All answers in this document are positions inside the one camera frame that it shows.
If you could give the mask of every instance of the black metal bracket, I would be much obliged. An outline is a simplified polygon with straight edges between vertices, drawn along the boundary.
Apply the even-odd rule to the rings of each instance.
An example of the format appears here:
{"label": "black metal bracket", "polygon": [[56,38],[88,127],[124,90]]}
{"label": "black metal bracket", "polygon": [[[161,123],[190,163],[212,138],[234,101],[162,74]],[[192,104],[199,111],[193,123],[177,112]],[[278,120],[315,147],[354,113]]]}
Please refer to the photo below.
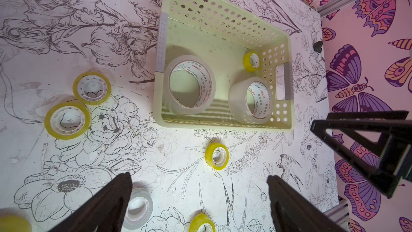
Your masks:
{"label": "black metal bracket", "polygon": [[[412,121],[404,120],[408,111],[329,113],[327,120],[312,122],[311,131],[352,165],[374,187],[391,197],[401,178],[412,182]],[[326,130],[338,129],[379,157],[370,166],[333,139]],[[380,132],[372,142],[357,131]]]}

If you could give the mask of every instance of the packing tape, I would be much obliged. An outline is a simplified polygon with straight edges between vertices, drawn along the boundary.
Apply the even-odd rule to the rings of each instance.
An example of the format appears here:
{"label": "packing tape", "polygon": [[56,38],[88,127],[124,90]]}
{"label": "packing tape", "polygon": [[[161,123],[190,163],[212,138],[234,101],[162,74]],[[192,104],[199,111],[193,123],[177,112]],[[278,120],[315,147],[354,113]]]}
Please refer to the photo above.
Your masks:
{"label": "packing tape", "polygon": [[209,144],[205,153],[206,163],[216,170],[222,170],[229,162],[229,150],[223,144]]}
{"label": "packing tape", "polygon": [[110,81],[96,72],[81,74],[73,83],[75,97],[86,105],[102,104],[110,97],[111,92]]}
{"label": "packing tape", "polygon": [[123,227],[133,230],[141,228],[150,219],[153,201],[144,188],[133,189],[124,215]]}
{"label": "packing tape", "polygon": [[206,214],[199,214],[190,223],[189,232],[216,232],[216,228]]}
{"label": "packing tape", "polygon": [[[199,97],[193,107],[182,105],[172,94],[170,77],[173,72],[185,70],[192,74],[199,84]],[[164,71],[163,105],[174,114],[193,115],[206,110],[213,102],[216,80],[210,67],[193,55],[182,55],[173,59]]]}
{"label": "packing tape", "polygon": [[257,71],[259,64],[260,64],[260,60],[255,51],[252,50],[251,52],[248,52],[243,56],[243,66],[245,67],[246,71],[248,72]]}
{"label": "packing tape", "polygon": [[90,113],[79,102],[64,102],[52,107],[44,118],[44,127],[57,139],[69,140],[82,135],[90,126]]}
{"label": "packing tape", "polygon": [[[229,109],[232,116],[242,124],[264,124],[273,112],[273,103],[267,83],[260,77],[241,81],[230,88]],[[250,91],[254,100],[254,111],[250,111],[246,93]]]}

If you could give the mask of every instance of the clear packing tape roll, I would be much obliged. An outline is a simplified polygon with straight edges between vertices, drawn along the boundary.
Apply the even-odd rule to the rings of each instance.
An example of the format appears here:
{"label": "clear packing tape roll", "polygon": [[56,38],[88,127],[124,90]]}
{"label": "clear packing tape roll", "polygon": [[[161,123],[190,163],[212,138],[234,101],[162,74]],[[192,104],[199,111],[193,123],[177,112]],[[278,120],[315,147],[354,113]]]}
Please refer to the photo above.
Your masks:
{"label": "clear packing tape roll", "polygon": [[153,212],[153,201],[144,188],[136,188],[131,192],[123,227],[133,230],[141,228],[150,219]]}
{"label": "clear packing tape roll", "polygon": [[206,214],[199,214],[190,223],[189,232],[216,232],[216,227]]}
{"label": "clear packing tape roll", "polygon": [[[273,101],[266,81],[252,77],[230,88],[229,109],[236,121],[242,124],[264,124],[273,112]],[[254,100],[254,111],[250,111],[246,93],[250,91]]]}
{"label": "clear packing tape roll", "polygon": [[[182,105],[172,94],[170,77],[172,72],[185,70],[197,80],[200,88],[199,98],[193,107]],[[193,115],[206,110],[213,102],[216,92],[216,80],[210,67],[193,55],[175,58],[164,70],[163,106],[174,114]]]}

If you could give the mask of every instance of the tape core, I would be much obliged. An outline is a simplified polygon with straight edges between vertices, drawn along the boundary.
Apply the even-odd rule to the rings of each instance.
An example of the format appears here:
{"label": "tape core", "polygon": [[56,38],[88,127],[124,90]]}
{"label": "tape core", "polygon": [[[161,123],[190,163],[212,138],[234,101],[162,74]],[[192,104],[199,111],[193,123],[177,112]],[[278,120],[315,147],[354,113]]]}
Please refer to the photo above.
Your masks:
{"label": "tape core", "polygon": [[213,232],[213,228],[209,223],[205,223],[197,229],[197,232]]}
{"label": "tape core", "polygon": [[50,117],[51,128],[58,134],[71,135],[85,126],[83,111],[75,106],[64,106],[54,111]]}
{"label": "tape core", "polygon": [[108,93],[108,85],[105,80],[97,75],[86,75],[77,84],[79,96],[89,102],[102,100]]}
{"label": "tape core", "polygon": [[259,57],[257,54],[252,53],[250,54],[250,64],[254,67],[254,68],[258,68],[259,67]]}
{"label": "tape core", "polygon": [[213,152],[213,164],[215,164],[218,167],[221,167],[225,164],[226,162],[226,151],[222,147],[217,147],[214,152]]}
{"label": "tape core", "polygon": [[269,96],[269,90],[266,86],[258,81],[252,82],[248,90],[253,95],[254,99],[254,111],[250,111],[252,115],[257,119],[263,119],[270,114],[271,100]]}
{"label": "tape core", "polygon": [[[191,107],[199,107],[205,104],[208,99],[210,98],[212,94],[212,78],[211,75],[209,74],[208,70],[200,63],[189,60],[189,61],[183,61],[177,64],[173,70],[173,72],[184,70],[189,72],[191,75],[195,77],[199,84],[199,98],[197,102]],[[178,99],[175,98],[175,96],[172,94],[173,98],[179,103],[179,105],[186,107],[182,105]]]}

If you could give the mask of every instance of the bird drawing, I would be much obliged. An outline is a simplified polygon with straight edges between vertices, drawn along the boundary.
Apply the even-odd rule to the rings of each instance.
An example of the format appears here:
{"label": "bird drawing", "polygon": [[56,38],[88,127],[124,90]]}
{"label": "bird drawing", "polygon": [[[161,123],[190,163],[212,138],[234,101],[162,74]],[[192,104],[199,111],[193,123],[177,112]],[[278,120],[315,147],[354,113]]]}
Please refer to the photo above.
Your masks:
{"label": "bird drawing", "polygon": [[289,181],[289,176],[291,176],[295,180],[295,182],[297,184],[297,188],[299,188],[299,191],[301,191],[300,186],[299,186],[299,182],[302,185],[303,185],[303,183],[300,180],[300,178],[296,175],[296,173],[293,171],[292,163],[295,163],[295,164],[299,165],[299,167],[302,168],[302,166],[294,158],[292,158],[291,156],[286,155],[286,154],[281,154],[281,159],[278,160],[278,162],[276,162],[276,165],[279,168],[283,169],[283,173],[282,173],[281,178],[284,181],[288,182]]}

